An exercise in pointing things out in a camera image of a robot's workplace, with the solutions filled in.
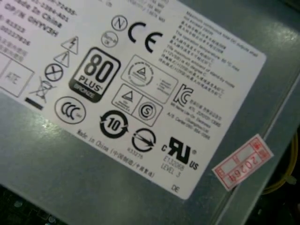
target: high voltage warning symbol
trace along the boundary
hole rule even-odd
[[[70,52],[69,51],[63,52],[62,54],[55,56],[54,60],[59,64],[68,68],[70,65]]]
[[[65,41],[64,43],[61,44],[61,46],[71,53],[74,53],[75,55],[78,54],[78,46],[79,46],[79,38],[73,37],[69,39],[68,41]]]

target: black logo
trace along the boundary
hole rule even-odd
[[[56,63],[52,63],[45,68],[45,77],[51,82],[59,81],[63,75],[64,70]]]
[[[71,53],[74,53],[75,55],[78,54],[78,47],[79,47],[79,38],[73,37],[69,39],[68,41],[65,41],[64,43],[61,44],[61,46]]]
[[[134,24],[132,24],[132,25],[129,27],[129,29],[128,29],[128,37],[129,37],[129,39],[130,39],[133,43],[136,42],[136,39],[133,37],[132,31],[133,31],[133,29],[134,29],[135,27],[137,27],[137,26],[146,27],[147,24],[145,24],[144,22],[135,22]],[[146,37],[146,39],[145,39],[145,47],[146,47],[147,51],[150,52],[150,53],[152,53],[153,50],[150,48],[150,45],[149,45],[149,44],[152,43],[152,44],[154,45],[154,44],[156,43],[156,40],[153,39],[153,37],[155,37],[155,36],[162,37],[163,34],[160,33],[160,32],[153,32],[153,33],[150,33],[150,34]]]
[[[112,28],[114,28],[116,31],[123,31],[127,28],[128,22],[126,17],[122,15],[116,15],[112,19]]]
[[[68,68],[70,66],[70,52],[66,51],[55,56],[54,61]]]
[[[105,136],[117,139],[128,132],[128,120],[120,111],[108,111],[100,118],[100,128]]]
[[[156,143],[156,137],[151,130],[142,128],[135,132],[131,141],[136,150],[147,152],[153,149],[154,144]]]
[[[139,108],[139,116],[143,120],[151,120],[156,115],[156,107],[151,102],[145,102]]]
[[[101,37],[102,44],[107,48],[113,48],[119,42],[118,35],[112,31],[106,31]]]
[[[36,96],[40,97],[45,103],[47,103],[47,93],[56,87],[54,87],[49,81],[43,81],[41,77],[39,78],[39,81],[39,88],[36,91],[29,92],[29,94],[36,94]]]
[[[162,151],[166,151],[168,149],[167,145],[164,145],[162,147]],[[170,142],[169,142],[169,152],[168,154],[170,156],[173,156],[174,154],[176,155],[176,159],[184,164],[188,164],[189,162],[189,157],[190,157],[190,153],[191,153],[191,147],[189,147],[188,145],[185,146],[184,149],[184,143],[177,140],[174,137],[170,138]],[[192,154],[195,155],[197,154],[196,150],[192,150]],[[194,170],[197,170],[199,164],[196,163],[195,161],[191,161],[189,163],[189,167],[191,167]]]
[[[58,99],[54,109],[58,118],[68,124],[81,123],[86,116],[84,105],[74,97],[62,97]]]
[[[145,87],[152,82],[154,71],[149,63],[139,61],[129,67],[128,76],[135,86]]]
[[[71,90],[91,102],[99,102],[113,81],[121,63],[99,48],[89,50],[69,82]]]
[[[179,103],[182,107],[184,107],[188,102],[187,97],[190,97],[193,92],[193,89],[187,88],[187,86],[183,84],[177,92],[174,102]]]

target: gray metal surface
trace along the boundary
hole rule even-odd
[[[267,55],[261,74],[187,201],[3,94],[0,183],[70,225],[243,224],[300,122],[300,84],[290,93],[300,69],[300,15],[276,0],[182,2]],[[275,157],[228,193],[211,169],[256,133],[268,134],[266,141]]]

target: circular certification mark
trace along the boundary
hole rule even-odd
[[[143,120],[151,120],[156,115],[156,107],[151,102],[143,103],[139,108],[139,115]]]
[[[131,141],[136,150],[147,152],[153,149],[154,144],[156,143],[156,137],[151,130],[142,128],[135,132]]]
[[[128,21],[123,15],[116,15],[112,19],[112,28],[116,31],[123,31],[127,28]]]
[[[81,123],[86,116],[84,105],[74,97],[61,97],[54,105],[57,117],[68,124]]]
[[[128,120],[120,111],[108,111],[100,118],[100,129],[105,136],[117,139],[128,132]]]
[[[145,61],[136,62],[130,66],[128,76],[135,86],[144,87],[151,83],[153,80],[153,69]]]
[[[49,64],[45,68],[45,77],[52,82],[59,81],[64,75],[62,67],[56,63]]]
[[[102,35],[101,42],[105,47],[113,48],[119,42],[119,38],[114,32],[107,31]]]

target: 80 plus bronze logo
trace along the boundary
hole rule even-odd
[[[71,90],[91,102],[99,102],[121,63],[99,48],[91,48],[69,82]]]

